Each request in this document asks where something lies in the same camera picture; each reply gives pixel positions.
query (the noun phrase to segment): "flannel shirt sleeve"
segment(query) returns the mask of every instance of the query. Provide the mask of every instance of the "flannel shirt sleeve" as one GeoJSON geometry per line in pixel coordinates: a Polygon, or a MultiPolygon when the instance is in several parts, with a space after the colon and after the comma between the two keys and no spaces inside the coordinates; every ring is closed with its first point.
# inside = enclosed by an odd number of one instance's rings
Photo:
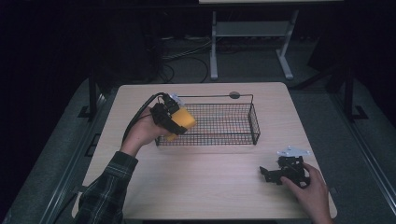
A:
{"type": "Polygon", "coordinates": [[[138,160],[116,152],[104,172],[81,195],[75,223],[122,222],[126,190],[138,160]]]}

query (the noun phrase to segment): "wire basket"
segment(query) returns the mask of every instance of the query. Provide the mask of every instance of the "wire basket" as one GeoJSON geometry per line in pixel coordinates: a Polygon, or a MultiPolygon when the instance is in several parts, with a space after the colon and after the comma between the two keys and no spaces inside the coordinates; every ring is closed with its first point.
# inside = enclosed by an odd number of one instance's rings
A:
{"type": "Polygon", "coordinates": [[[179,96],[206,98],[214,97],[219,102],[249,97],[248,103],[222,104],[185,104],[187,110],[195,117],[197,124],[169,142],[160,136],[157,146],[214,146],[214,145],[256,145],[260,137],[259,122],[253,104],[253,95],[213,95],[213,96],[179,96]]]}

